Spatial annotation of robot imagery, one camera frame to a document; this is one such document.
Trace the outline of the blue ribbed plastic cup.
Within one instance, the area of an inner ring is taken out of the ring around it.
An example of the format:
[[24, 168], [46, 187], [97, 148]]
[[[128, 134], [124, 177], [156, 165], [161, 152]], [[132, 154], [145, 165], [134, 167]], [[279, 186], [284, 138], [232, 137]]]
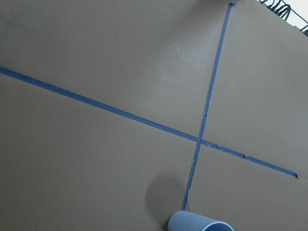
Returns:
[[226, 222], [187, 211], [175, 212], [169, 219], [168, 231], [234, 231]]

